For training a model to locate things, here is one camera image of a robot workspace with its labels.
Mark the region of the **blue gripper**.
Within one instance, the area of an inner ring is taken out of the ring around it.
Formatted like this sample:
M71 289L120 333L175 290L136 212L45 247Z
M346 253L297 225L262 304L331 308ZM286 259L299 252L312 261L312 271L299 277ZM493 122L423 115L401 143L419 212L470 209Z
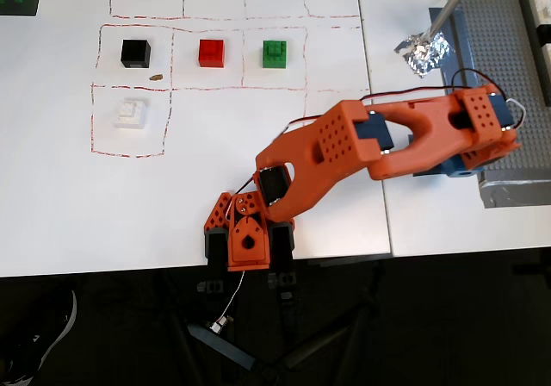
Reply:
M485 167L467 168L461 155L455 155L442 162L439 169L447 177L470 177L484 171Z

